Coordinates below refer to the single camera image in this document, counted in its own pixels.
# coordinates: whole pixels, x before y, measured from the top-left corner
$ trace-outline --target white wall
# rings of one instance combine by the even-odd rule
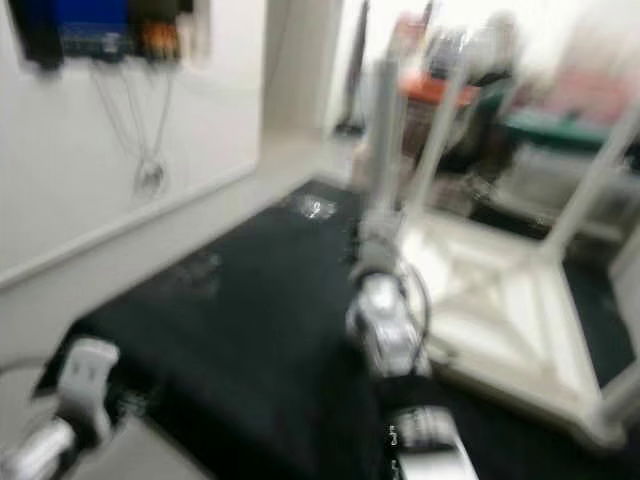
[[[344,0],[341,5],[334,55],[327,74],[329,85],[326,90],[325,108],[321,113],[320,120],[321,128],[325,134],[331,133],[344,113],[347,77],[358,30],[360,6],[360,0]]]
[[[271,78],[266,80],[265,123],[317,129],[326,108],[343,0],[268,3],[266,70]]]
[[[86,66],[49,80],[25,71],[0,2],[0,363],[53,348],[80,313],[224,228],[237,205],[195,198],[257,163],[264,13],[264,0],[214,3],[211,64],[176,77],[162,149],[169,185],[150,201],[133,197],[134,161]],[[152,91],[141,96],[155,109],[151,132],[166,78],[137,73]],[[119,79],[108,80],[125,106]]]
[[[521,34],[521,67],[527,73],[553,71],[563,53],[578,16],[594,0],[446,0],[436,2],[432,27],[481,27],[500,11],[511,12]],[[398,16],[403,12],[420,14],[426,0],[371,0],[369,36],[365,62],[380,58]]]
[[[640,3],[635,0],[592,0],[591,3],[576,24],[566,61],[638,80]]]
[[[176,74],[161,150],[169,181],[153,200],[132,193],[136,160],[116,141],[87,64],[70,62],[53,78],[34,75],[6,9],[0,2],[0,285],[255,167],[264,0],[213,2],[210,63]],[[167,76],[144,72],[141,62],[127,71],[152,139]],[[106,77],[125,118],[122,81]]]

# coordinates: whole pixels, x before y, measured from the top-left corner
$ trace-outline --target black table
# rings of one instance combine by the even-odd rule
[[[309,194],[335,213],[309,218]],[[416,403],[452,409],[481,480],[640,478],[637,439],[597,459],[440,382],[372,385],[344,336],[353,291],[343,258],[359,203],[306,184],[75,322],[38,391],[55,384],[73,339],[89,335],[121,350],[118,402],[145,397],[147,418],[218,478],[380,478],[380,412]]]

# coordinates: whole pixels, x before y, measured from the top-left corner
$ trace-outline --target white plastic part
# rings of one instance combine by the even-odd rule
[[[421,455],[401,455],[402,477],[406,480],[478,480],[471,459],[458,439],[456,448]]]
[[[589,211],[598,201],[602,190],[610,182],[616,163],[620,163],[640,126],[640,106],[630,107],[614,126],[607,142],[591,163],[569,203],[558,217],[553,229],[546,236],[543,253],[563,256],[567,244],[584,222]]]
[[[370,212],[393,210],[398,194],[401,129],[403,111],[398,93],[398,62],[391,59],[377,65],[378,85],[370,134],[371,193]]]
[[[0,479],[48,480],[56,474],[62,455],[74,443],[71,426],[55,418],[0,457]]]
[[[410,197],[405,205],[408,218],[424,210],[427,195],[433,183],[440,158],[444,153],[458,111],[458,97],[466,86],[469,75],[469,52],[464,48],[453,74],[447,82],[442,103],[436,110],[427,144],[422,152],[420,165],[410,186]]]
[[[626,424],[640,413],[640,364],[634,362],[602,391],[600,414],[612,423]]]
[[[58,415],[91,428],[98,442],[111,436],[111,422],[104,407],[107,379],[120,354],[111,343],[90,338],[77,340],[67,355],[58,380]]]

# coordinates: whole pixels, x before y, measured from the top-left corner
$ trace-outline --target cable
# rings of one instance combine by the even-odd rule
[[[99,70],[98,67],[96,66],[95,62],[93,62],[91,65],[92,67],[89,69],[91,79],[96,85],[96,89],[98,90],[98,94],[100,95],[102,105],[104,106],[104,109],[107,112],[107,117],[109,119],[109,122],[111,123],[111,126],[113,127],[113,130],[116,133],[118,142],[120,143],[120,145],[122,146],[125,152],[137,157],[139,153],[136,151],[136,146],[134,142],[130,138],[128,138],[127,134],[123,132],[120,126],[118,115],[116,114],[117,109],[115,108],[115,104],[113,104],[111,99],[107,96],[106,92],[102,87],[101,82],[98,80],[98,77],[96,75],[96,71]]]
[[[94,61],[92,63],[96,71],[99,68]],[[158,124],[158,129],[153,140],[153,145],[149,144],[146,128],[144,124],[144,118],[138,102],[138,96],[135,92],[135,85],[130,82],[122,67],[119,68],[119,73],[124,83],[127,99],[129,102],[129,109],[133,119],[134,127],[137,133],[137,145],[133,142],[125,133],[123,128],[122,116],[119,115],[118,109],[115,106],[115,102],[109,95],[98,77],[91,71],[91,76],[96,84],[98,93],[109,117],[109,121],[116,132],[118,141],[122,145],[125,153],[132,155],[138,164],[135,174],[135,191],[140,193],[143,191],[152,191],[157,193],[160,186],[166,181],[166,169],[162,163],[158,160],[160,151],[162,149],[162,140],[164,138],[164,132],[166,129],[167,120],[171,109],[171,100],[173,98],[173,86],[175,82],[175,75],[167,74],[167,89],[164,99],[164,105],[162,107],[162,113]]]
[[[133,124],[135,126],[136,132],[138,133],[138,144],[140,146],[140,155],[141,157],[146,157],[148,154],[148,142],[147,142],[147,133],[144,128],[144,123],[142,121],[142,113],[140,111],[140,105],[138,104],[138,97],[134,95],[132,90],[134,90],[129,85],[129,80],[127,76],[124,74],[124,69],[120,68],[120,76],[122,77],[122,81],[124,83],[125,89],[127,91],[127,98],[129,99],[129,109],[131,110],[131,116],[133,118]]]
[[[151,159],[155,159],[160,154],[162,147],[162,139],[164,137],[164,130],[169,118],[169,110],[171,108],[171,100],[173,98],[173,85],[175,83],[175,75],[167,74],[167,91],[164,98],[164,106],[162,107],[162,114],[160,116],[160,123],[158,124],[158,130],[156,132],[156,139],[151,150]]]
[[[415,267],[411,265],[406,259],[403,258],[403,261],[406,263],[409,270],[413,273],[413,277],[416,279],[416,283],[418,284],[423,298],[425,299],[425,318],[424,323],[422,324],[422,333],[420,334],[418,346],[416,347],[416,351],[413,353],[413,359],[411,360],[410,373],[415,374],[418,370],[418,361],[420,360],[420,355],[422,354],[422,350],[424,349],[425,341],[427,340],[427,336],[429,335],[429,327],[431,326],[431,300],[429,299],[429,292],[427,291],[427,286],[424,284],[422,276],[420,276]]]

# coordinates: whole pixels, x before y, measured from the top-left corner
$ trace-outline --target red object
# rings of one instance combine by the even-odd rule
[[[447,81],[427,73],[411,73],[400,80],[400,90],[409,99],[434,105],[442,101]],[[458,96],[458,107],[467,107],[478,94],[478,87],[466,86]]]

